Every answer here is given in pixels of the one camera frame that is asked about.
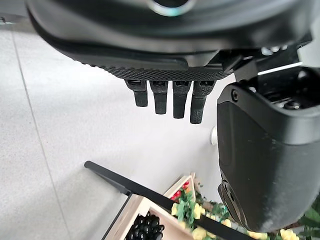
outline artificial flower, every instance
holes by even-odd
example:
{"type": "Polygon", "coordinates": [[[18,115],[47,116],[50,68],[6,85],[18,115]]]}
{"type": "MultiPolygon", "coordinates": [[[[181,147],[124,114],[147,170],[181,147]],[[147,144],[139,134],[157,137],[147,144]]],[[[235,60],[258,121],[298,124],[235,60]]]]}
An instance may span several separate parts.
{"type": "Polygon", "coordinates": [[[197,227],[192,232],[192,237],[194,240],[203,240],[207,236],[207,231],[201,227],[197,227]]]}
{"type": "Polygon", "coordinates": [[[200,219],[201,209],[202,209],[202,207],[198,203],[196,203],[194,206],[194,210],[193,210],[193,214],[194,214],[195,219],[200,219]]]}
{"type": "Polygon", "coordinates": [[[177,203],[174,203],[174,204],[172,205],[172,208],[171,208],[171,215],[172,215],[172,216],[174,216],[174,215],[177,214],[177,212],[178,212],[177,207],[178,207],[178,204],[177,204],[177,203]]]}
{"type": "Polygon", "coordinates": [[[221,223],[222,223],[223,225],[231,228],[231,221],[230,221],[229,219],[223,220],[221,223]]]}
{"type": "Polygon", "coordinates": [[[254,231],[248,231],[249,236],[257,239],[257,240],[266,240],[268,238],[267,233],[261,233],[261,232],[254,232],[254,231]]]}
{"type": "Polygon", "coordinates": [[[280,234],[283,240],[299,240],[299,237],[292,231],[292,229],[281,229],[280,234]]]}

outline tiled floor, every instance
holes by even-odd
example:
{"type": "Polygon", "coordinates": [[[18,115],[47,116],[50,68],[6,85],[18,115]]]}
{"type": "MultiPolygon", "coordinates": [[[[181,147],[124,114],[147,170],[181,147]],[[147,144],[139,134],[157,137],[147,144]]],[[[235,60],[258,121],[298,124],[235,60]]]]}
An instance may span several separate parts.
{"type": "MultiPolygon", "coordinates": [[[[319,39],[301,51],[308,65],[320,66],[319,39]]],[[[217,96],[232,81],[217,83],[203,123],[191,125],[173,119],[171,90],[168,114],[155,115],[152,94],[149,107],[135,107],[123,80],[60,54],[28,22],[0,26],[0,240],[101,239],[125,197],[87,160],[159,193],[195,171],[220,201],[209,135],[217,96]]]]}

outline screw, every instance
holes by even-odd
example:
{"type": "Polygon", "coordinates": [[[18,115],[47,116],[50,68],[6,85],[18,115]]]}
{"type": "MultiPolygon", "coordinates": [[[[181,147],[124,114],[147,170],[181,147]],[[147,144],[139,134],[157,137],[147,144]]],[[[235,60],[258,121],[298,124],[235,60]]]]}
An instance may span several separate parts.
{"type": "Polygon", "coordinates": [[[231,92],[231,97],[232,97],[232,100],[233,100],[234,102],[238,102],[239,95],[238,95],[238,92],[237,92],[235,89],[232,90],[232,92],[231,92]]]}
{"type": "Polygon", "coordinates": [[[284,108],[288,110],[298,110],[300,107],[300,103],[294,100],[289,101],[284,105],[284,108]]]}

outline green leaf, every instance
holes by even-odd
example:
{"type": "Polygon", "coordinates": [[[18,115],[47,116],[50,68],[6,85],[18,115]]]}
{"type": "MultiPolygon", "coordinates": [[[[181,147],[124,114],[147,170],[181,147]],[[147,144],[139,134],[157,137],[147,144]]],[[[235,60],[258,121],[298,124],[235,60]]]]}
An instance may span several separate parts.
{"type": "Polygon", "coordinates": [[[300,220],[298,221],[300,224],[302,225],[306,225],[309,227],[313,227],[313,228],[320,228],[320,223],[316,222],[314,220],[311,220],[305,216],[303,216],[302,218],[300,218],[300,220]]]}
{"type": "Polygon", "coordinates": [[[300,232],[299,235],[306,236],[306,237],[315,237],[320,238],[320,230],[310,230],[308,232],[300,232]]]}
{"type": "Polygon", "coordinates": [[[176,209],[177,209],[176,215],[178,217],[179,222],[184,220],[185,205],[186,205],[186,203],[183,200],[181,200],[180,203],[178,204],[178,206],[176,207],[176,209]]]}
{"type": "Polygon", "coordinates": [[[320,223],[320,214],[314,210],[312,207],[306,211],[306,213],[304,214],[306,218],[311,219],[317,223],[320,223]]]}

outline wooden crate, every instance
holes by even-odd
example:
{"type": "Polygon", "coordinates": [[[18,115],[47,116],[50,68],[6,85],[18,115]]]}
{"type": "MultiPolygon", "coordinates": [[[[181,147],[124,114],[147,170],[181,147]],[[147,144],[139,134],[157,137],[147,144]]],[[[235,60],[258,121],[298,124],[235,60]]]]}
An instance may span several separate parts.
{"type": "Polygon", "coordinates": [[[194,183],[194,173],[191,173],[189,176],[181,177],[172,187],[170,187],[163,196],[167,198],[173,197],[173,195],[185,184],[185,182],[189,181],[189,188],[191,188],[192,198],[196,201],[196,191],[195,191],[195,183],[194,183]]]}
{"type": "Polygon", "coordinates": [[[131,196],[105,240],[124,240],[137,216],[140,214],[145,217],[148,211],[159,217],[160,224],[164,225],[163,240],[193,240],[192,234],[182,228],[175,217],[148,198],[139,195],[131,196]]]}

